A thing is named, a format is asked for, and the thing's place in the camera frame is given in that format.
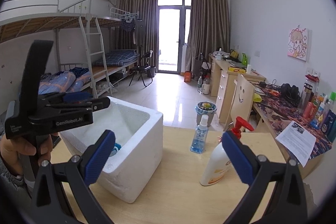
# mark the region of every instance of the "metal bed frame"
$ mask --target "metal bed frame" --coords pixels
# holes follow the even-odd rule
[[[5,3],[15,1],[15,0],[6,0]],[[83,3],[88,1],[88,13],[83,13]],[[105,50],[104,50],[104,41],[103,36],[101,33],[101,27],[107,27],[109,29],[109,41],[111,41],[111,32],[110,29],[112,27],[119,26],[122,20],[135,20],[139,17],[139,12],[137,13],[130,13],[128,11],[120,10],[115,7],[115,5],[110,1],[106,0],[112,4],[110,8],[110,16],[109,17],[102,17],[99,15],[93,15],[91,13],[91,4],[92,0],[80,0],[75,2],[72,5],[65,7],[62,10],[59,10],[59,0],[57,3],[46,3],[46,4],[32,4],[32,5],[22,5],[22,6],[15,6],[12,8],[8,8],[5,10],[0,10],[0,13],[4,13],[10,10],[21,9],[21,8],[28,8],[28,7],[42,7],[42,6],[55,6],[56,12],[51,13],[37,13],[37,14],[29,14],[29,15],[22,15],[18,17],[12,17],[9,19],[5,19],[0,21],[0,43],[20,37],[23,35],[42,32],[47,30],[54,30],[55,31],[55,38],[56,38],[56,54],[57,54],[57,61],[58,61],[58,69],[59,70],[66,70],[66,67],[69,69],[71,67],[75,67],[80,65],[82,67],[87,66],[90,71],[91,81],[85,84],[82,87],[86,89],[90,87],[92,89],[92,93],[94,98],[98,98],[104,92],[109,92],[112,95],[112,85],[110,85],[109,75],[116,73],[117,71],[126,68],[130,65],[133,65],[138,62],[138,60],[129,63],[122,67],[107,67],[106,59],[105,59]],[[91,25],[96,27],[98,32],[92,33],[91,32]],[[59,39],[58,33],[60,29],[63,28],[76,28],[80,27],[83,35],[85,52],[87,62],[81,63],[61,63],[60,62],[60,52],[59,52]],[[100,37],[100,46],[101,50],[98,52],[91,52],[90,51],[90,37],[92,35],[99,35]],[[101,70],[96,70],[92,67],[91,56],[93,55],[102,55],[104,68],[101,67]],[[108,83],[108,88],[102,90],[101,92],[97,92],[96,83],[102,79],[106,78]]]

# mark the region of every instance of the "bed ladder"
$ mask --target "bed ladder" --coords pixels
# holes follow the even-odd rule
[[[98,98],[100,95],[102,95],[105,92],[108,92],[109,95],[112,96],[112,86],[110,84],[109,74],[108,74],[108,71],[107,71],[103,35],[101,33],[98,18],[95,18],[96,27],[97,27],[97,30],[98,30],[97,33],[91,33],[90,32],[90,20],[87,20],[87,22],[86,22],[86,32],[85,32],[85,29],[84,29],[84,26],[83,26],[82,17],[79,17],[78,21],[79,21],[79,25],[80,25],[81,30],[82,30],[83,38],[84,38],[85,52],[86,52],[87,63],[88,63],[90,76],[91,76],[91,88],[92,88],[93,96],[94,96],[94,98]],[[100,36],[101,51],[90,52],[90,36],[91,35],[99,35]],[[93,56],[93,55],[102,55],[103,56],[103,63],[104,63],[104,69],[95,73],[95,74],[93,74],[93,72],[92,72],[91,56]],[[108,87],[106,89],[103,89],[101,92],[97,93],[95,76],[100,75],[103,72],[105,73]]]

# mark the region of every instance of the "anime poster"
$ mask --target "anime poster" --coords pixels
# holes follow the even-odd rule
[[[300,27],[289,33],[287,55],[306,61],[308,49],[308,30]]]

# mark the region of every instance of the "brown curtain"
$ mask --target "brown curtain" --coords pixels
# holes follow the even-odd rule
[[[227,0],[191,0],[190,32],[185,68],[194,69],[194,59],[202,52],[208,55],[219,47],[230,49]]]
[[[153,57],[150,60],[151,66],[158,66],[158,0],[117,0],[116,7],[131,13],[139,12],[144,29],[142,52],[153,51]],[[120,27],[115,29],[115,48],[132,49],[133,32],[126,32]]]

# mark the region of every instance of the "desk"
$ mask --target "desk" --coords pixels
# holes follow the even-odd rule
[[[163,157],[152,178],[132,204],[127,204],[100,185],[90,186],[98,202],[115,224],[222,224],[245,194],[243,184],[234,168],[211,186],[201,186],[199,179],[222,132],[210,131],[205,152],[190,152],[194,130],[164,127]],[[253,152],[266,155],[271,161],[285,162],[270,134],[242,133],[241,141]],[[52,162],[68,161],[70,152],[61,141],[51,154]],[[274,182],[270,183],[253,221],[260,219],[271,197]],[[86,223],[70,188],[64,184],[69,202],[78,219]]]
[[[230,113],[233,94],[235,93],[236,85],[234,80],[237,79],[238,72],[228,70],[231,64],[225,60],[216,60],[212,54],[209,54],[209,59],[212,59],[211,75],[210,75],[210,95],[217,97],[217,117],[219,122],[226,122]],[[255,72],[242,73],[248,81],[260,82],[265,81],[265,77]]]
[[[270,90],[270,86],[260,89],[266,93],[266,95],[261,96],[262,102],[253,103],[253,108],[261,116],[261,119],[263,119],[263,122],[268,127],[269,132],[274,138],[276,138],[276,136],[278,136],[291,121],[295,121],[302,125],[306,130],[316,137],[316,143],[310,155],[311,159],[308,160],[304,168],[301,164],[299,164],[301,176],[304,179],[319,164],[319,162],[322,160],[323,154],[332,148],[332,143],[328,141],[321,130],[312,128],[309,125],[310,121],[297,113],[296,108],[294,108],[285,99],[269,94],[268,91]],[[257,130],[260,130],[260,123],[261,121],[259,121]],[[298,162],[293,153],[286,149],[281,143],[276,143],[286,160],[292,158]]]

